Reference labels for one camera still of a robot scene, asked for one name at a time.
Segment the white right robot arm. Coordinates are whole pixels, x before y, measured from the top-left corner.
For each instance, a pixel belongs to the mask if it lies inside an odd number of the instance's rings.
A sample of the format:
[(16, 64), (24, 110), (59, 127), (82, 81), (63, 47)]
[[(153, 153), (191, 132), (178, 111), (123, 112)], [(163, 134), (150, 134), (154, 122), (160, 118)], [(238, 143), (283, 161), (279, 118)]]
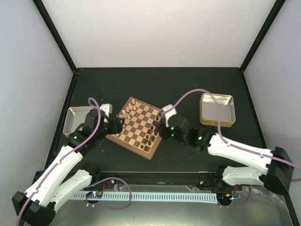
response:
[(211, 130), (192, 126), (179, 114), (168, 120), (159, 120), (158, 133), (163, 139), (177, 139), (197, 153), (206, 150), (210, 155), (243, 164), (238, 168), (222, 167), (214, 177), (214, 185), (220, 190), (228, 186), (255, 185), (279, 195), (289, 192), (294, 167), (286, 150), (281, 147), (274, 150), (256, 148), (221, 138)]

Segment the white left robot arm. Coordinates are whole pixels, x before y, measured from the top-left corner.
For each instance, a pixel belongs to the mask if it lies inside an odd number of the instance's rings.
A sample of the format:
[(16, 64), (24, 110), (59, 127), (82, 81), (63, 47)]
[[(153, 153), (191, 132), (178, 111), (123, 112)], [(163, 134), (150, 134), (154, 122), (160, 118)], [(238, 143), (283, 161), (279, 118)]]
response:
[(123, 124), (123, 119), (112, 116), (110, 104), (90, 108), (77, 128), (68, 134), (67, 143), (44, 173), (25, 192), (16, 192), (12, 197), (17, 224), (25, 221), (31, 226), (48, 226), (58, 210), (78, 191), (88, 186), (98, 187), (100, 170), (89, 164), (69, 179), (66, 177), (100, 139), (120, 133)]

